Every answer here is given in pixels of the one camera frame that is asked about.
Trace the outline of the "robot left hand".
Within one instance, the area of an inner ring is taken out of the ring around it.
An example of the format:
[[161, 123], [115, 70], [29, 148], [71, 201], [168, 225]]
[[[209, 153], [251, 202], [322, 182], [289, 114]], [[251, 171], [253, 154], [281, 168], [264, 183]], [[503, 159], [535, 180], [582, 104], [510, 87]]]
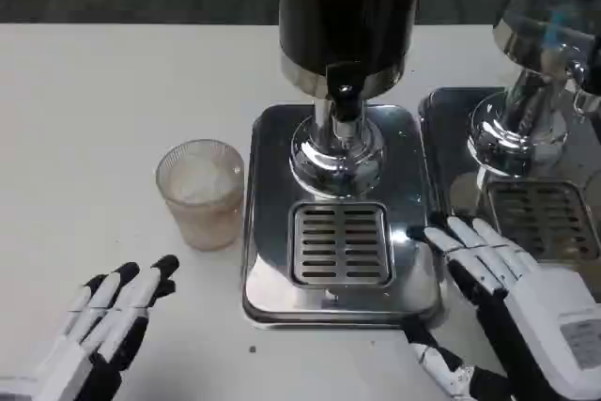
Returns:
[[176, 292], [173, 254], [127, 262], [76, 292], [48, 353], [29, 376], [1, 377], [3, 400], [112, 400], [146, 336], [157, 300]]

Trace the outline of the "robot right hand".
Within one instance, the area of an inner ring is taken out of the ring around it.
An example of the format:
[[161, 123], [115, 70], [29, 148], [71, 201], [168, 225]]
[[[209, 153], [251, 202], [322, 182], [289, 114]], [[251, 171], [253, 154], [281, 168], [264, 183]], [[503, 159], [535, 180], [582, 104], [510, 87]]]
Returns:
[[600, 305], [576, 270], [537, 262], [477, 217], [435, 213], [407, 235], [443, 258], [504, 370], [466, 363], [406, 320], [418, 364], [449, 399], [599, 399]]

